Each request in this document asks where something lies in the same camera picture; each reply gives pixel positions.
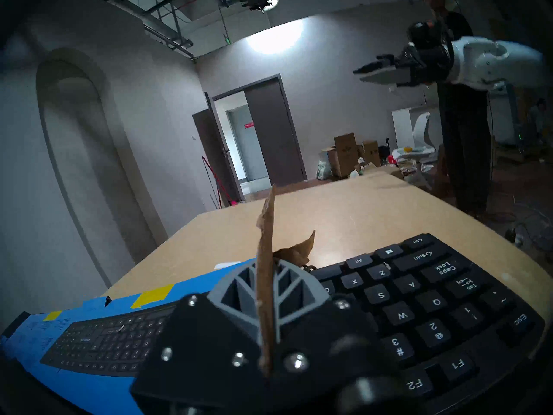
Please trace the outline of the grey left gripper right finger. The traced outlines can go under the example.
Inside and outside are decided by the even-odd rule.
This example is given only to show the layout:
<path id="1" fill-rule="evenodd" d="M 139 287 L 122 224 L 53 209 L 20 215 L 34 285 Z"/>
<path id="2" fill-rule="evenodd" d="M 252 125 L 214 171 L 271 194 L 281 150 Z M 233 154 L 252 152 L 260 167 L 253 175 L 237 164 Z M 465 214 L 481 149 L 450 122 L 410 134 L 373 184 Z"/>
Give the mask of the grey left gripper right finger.
<path id="1" fill-rule="evenodd" d="M 367 315 L 334 294 L 280 333 L 273 414 L 416 414 L 397 362 Z"/>

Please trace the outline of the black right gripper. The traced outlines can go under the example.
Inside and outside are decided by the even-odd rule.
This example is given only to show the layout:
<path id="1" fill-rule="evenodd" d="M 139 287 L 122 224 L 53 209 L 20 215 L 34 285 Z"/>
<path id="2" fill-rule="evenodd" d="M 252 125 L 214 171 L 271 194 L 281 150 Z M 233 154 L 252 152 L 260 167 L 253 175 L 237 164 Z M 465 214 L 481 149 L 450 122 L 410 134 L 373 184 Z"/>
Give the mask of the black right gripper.
<path id="1" fill-rule="evenodd" d="M 399 55 L 377 55 L 376 60 L 356 70 L 360 81 L 378 85 L 416 87 L 445 81 L 453 67 L 451 43 L 428 49 L 406 46 Z"/>

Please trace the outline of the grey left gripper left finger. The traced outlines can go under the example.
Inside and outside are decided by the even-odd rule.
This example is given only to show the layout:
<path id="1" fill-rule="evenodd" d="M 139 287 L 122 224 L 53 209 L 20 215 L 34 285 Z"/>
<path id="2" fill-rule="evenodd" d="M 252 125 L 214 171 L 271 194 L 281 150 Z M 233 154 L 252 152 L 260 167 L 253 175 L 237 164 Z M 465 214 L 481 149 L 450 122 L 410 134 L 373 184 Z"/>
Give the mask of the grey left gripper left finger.
<path id="1" fill-rule="evenodd" d="M 256 262 L 183 296 L 135 378 L 143 414 L 267 414 Z"/>

